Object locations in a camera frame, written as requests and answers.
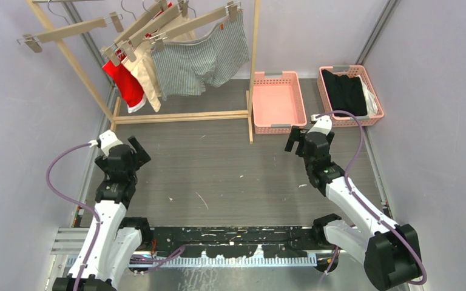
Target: wooden clothes rack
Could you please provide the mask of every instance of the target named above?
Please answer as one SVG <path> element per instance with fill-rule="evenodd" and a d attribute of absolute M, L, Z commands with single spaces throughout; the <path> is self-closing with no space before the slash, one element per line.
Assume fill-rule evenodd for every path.
<path fill-rule="evenodd" d="M 40 23 L 46 30 L 56 29 L 52 24 L 45 11 L 39 4 L 34 3 L 34 0 L 25 0 L 28 3 L 35 16 L 40 20 Z M 69 64 L 72 66 L 76 74 L 81 79 L 83 84 L 97 102 L 101 110 L 104 112 L 108 120 L 111 122 L 111 129 L 115 130 L 119 124 L 141 124 L 141 123 L 157 123 L 157 122 L 176 122 L 176 121 L 201 121 L 201 120 L 221 120 L 221 119 L 247 119 L 249 129 L 249 143 L 253 143 L 252 136 L 252 91 L 254 86 L 256 54 L 258 47 L 258 22 L 260 20 L 260 3 L 262 0 L 254 1 L 254 23 L 252 32 L 252 55 L 251 55 L 251 71 L 249 77 L 249 90 L 246 91 L 247 110 L 234 111 L 217 111 L 217 112 L 198 112 L 198 113 L 176 113 L 176 114 L 156 114 L 156 115 L 137 115 L 137 116 L 119 116 L 121 108 L 121 98 L 117 97 L 113 113 L 103 97 L 91 82 L 88 74 L 83 70 L 81 64 L 77 61 L 75 55 L 69 49 L 67 44 L 62 40 L 56 40 L 55 43 L 61 50 Z"/>

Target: wall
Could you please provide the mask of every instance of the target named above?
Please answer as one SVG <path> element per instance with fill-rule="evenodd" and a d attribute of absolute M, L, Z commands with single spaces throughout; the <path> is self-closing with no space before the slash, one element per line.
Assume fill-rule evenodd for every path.
<path fill-rule="evenodd" d="M 201 16 L 227 2 L 191 0 L 189 5 Z M 152 3 L 153 0 L 145 0 L 144 5 L 149 7 Z M 136 16 L 144 12 L 141 1 L 124 0 L 123 5 Z M 256 70 L 293 70 L 301 77 L 316 78 L 321 65 L 354 64 L 384 5 L 383 0 L 262 0 Z M 245 31 L 251 48 L 254 0 L 244 0 L 241 6 L 245 11 Z M 82 2 L 76 3 L 76 7 L 84 19 L 116 11 L 123 14 L 124 27 L 133 22 L 133 16 L 122 10 L 120 1 Z M 55 8 L 62 11 L 61 7 L 53 5 Z M 212 26 L 197 29 L 197 36 L 205 35 Z M 111 30 L 92 32 L 99 48 L 110 46 L 116 35 Z M 237 77 L 248 78 L 250 68 L 250 64 L 244 65 Z"/>
<path fill-rule="evenodd" d="M 24 1 L 0 1 L 0 290 L 44 290 L 56 230 L 73 211 L 47 188 L 45 171 L 58 153 L 96 137 L 103 115 L 54 43 L 36 54 L 15 41 L 41 31 Z M 109 84 L 81 38 L 67 43 L 106 96 Z M 62 192 L 79 194 L 89 153 L 52 173 Z"/>
<path fill-rule="evenodd" d="M 418 232 L 430 290 L 466 289 L 466 1 L 401 1 L 366 62 L 390 206 Z"/>

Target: black cloth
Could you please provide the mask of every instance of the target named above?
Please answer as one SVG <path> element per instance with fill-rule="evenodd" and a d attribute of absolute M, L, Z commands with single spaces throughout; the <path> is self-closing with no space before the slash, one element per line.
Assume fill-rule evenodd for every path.
<path fill-rule="evenodd" d="M 349 78 L 347 75 L 337 76 L 328 70 L 322 70 L 322 78 L 333 110 L 344 110 L 354 116 L 367 115 L 367 104 L 360 78 Z M 346 117 L 347 115 L 335 113 L 335 116 Z"/>

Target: pink laundry basket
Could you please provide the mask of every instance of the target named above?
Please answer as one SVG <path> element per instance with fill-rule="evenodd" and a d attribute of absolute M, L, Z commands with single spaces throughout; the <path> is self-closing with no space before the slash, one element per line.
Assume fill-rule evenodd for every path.
<path fill-rule="evenodd" d="M 258 135 L 290 133 L 292 125 L 306 125 L 305 106 L 296 72 L 276 78 L 256 72 L 252 93 L 254 132 Z"/>
<path fill-rule="evenodd" d="M 383 109 L 381 108 L 381 104 L 379 103 L 379 99 L 374 91 L 374 87 L 371 84 L 371 80 L 369 79 L 369 75 L 367 75 L 367 71 L 362 65 L 336 65 L 336 66 L 328 66 L 328 67 L 321 67 L 319 68 L 319 78 L 317 78 L 317 86 L 319 87 L 320 99 L 322 100 L 322 105 L 324 106 L 324 111 L 329 112 L 331 111 L 331 103 L 329 101 L 328 92 L 326 91 L 326 85 L 324 84 L 324 79 L 322 78 L 322 70 L 328 70 L 335 75 L 348 75 L 350 78 L 356 77 L 360 75 L 362 77 L 362 81 L 367 85 L 372 94 L 374 94 L 376 106 L 378 111 L 376 115 L 373 116 L 357 116 L 360 120 L 362 126 L 370 126 L 374 125 L 378 120 L 382 119 L 385 116 Z M 339 117 L 335 115 L 330 115 L 331 120 L 333 122 L 334 127 L 349 127 L 349 126 L 358 126 L 356 122 L 350 117 Z"/>

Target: gray shorts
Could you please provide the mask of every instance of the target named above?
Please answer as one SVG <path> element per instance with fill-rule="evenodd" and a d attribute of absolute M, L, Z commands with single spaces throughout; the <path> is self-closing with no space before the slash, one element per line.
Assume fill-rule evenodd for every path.
<path fill-rule="evenodd" d="M 201 95 L 204 84 L 219 87 L 249 61 L 242 10 L 236 21 L 218 23 L 194 41 L 164 41 L 165 49 L 151 48 L 163 99 L 168 95 Z"/>

